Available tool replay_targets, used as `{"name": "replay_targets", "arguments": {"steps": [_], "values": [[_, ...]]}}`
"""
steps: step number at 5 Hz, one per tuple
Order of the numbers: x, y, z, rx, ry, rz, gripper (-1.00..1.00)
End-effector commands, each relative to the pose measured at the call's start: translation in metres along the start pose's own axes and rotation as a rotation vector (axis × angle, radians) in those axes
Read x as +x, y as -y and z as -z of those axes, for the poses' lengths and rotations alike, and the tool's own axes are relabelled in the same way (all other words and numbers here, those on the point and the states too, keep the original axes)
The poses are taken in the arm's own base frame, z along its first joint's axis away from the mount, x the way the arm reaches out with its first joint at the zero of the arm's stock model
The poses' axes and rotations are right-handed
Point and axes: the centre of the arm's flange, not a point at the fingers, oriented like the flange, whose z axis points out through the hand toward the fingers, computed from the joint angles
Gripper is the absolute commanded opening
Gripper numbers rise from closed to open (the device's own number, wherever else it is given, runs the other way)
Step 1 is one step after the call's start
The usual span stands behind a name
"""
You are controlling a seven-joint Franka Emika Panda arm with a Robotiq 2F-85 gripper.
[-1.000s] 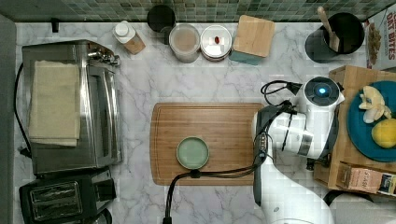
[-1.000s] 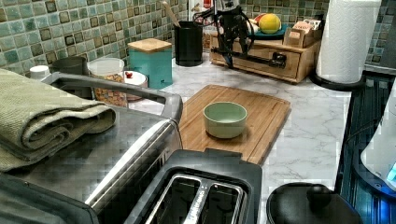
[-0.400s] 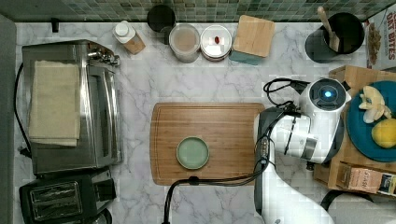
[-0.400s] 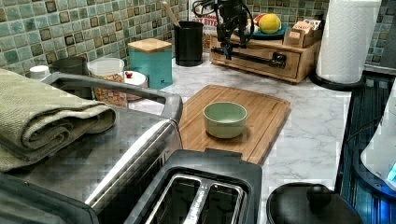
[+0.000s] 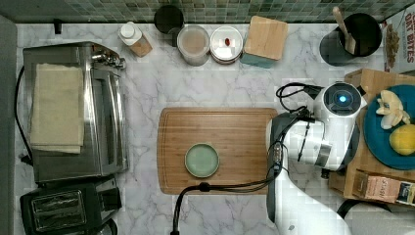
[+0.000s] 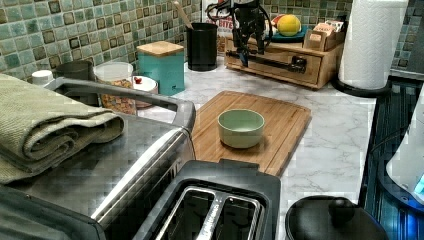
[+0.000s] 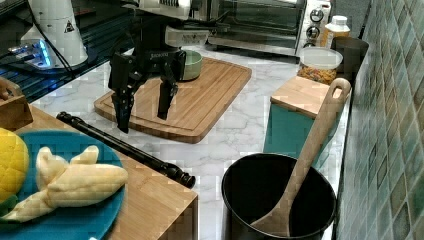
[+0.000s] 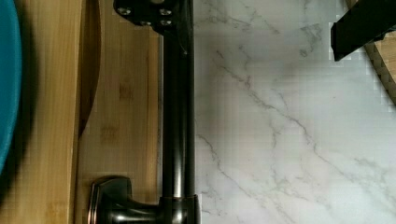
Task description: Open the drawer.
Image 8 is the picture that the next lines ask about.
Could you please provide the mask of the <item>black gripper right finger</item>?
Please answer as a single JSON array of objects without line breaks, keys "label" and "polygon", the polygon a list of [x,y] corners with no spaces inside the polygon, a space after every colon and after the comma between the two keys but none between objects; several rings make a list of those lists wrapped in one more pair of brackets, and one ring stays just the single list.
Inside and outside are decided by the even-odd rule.
[{"label": "black gripper right finger", "polygon": [[336,62],[368,43],[382,40],[395,30],[396,0],[358,0],[331,28]]}]

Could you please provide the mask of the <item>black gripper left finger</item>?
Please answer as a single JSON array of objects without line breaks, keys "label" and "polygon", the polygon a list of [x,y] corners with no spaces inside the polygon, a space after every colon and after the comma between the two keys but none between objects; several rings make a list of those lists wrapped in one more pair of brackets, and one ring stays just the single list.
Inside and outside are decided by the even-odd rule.
[{"label": "black gripper left finger", "polygon": [[193,49],[193,0],[114,0],[113,8],[137,26],[176,40],[183,53]]}]

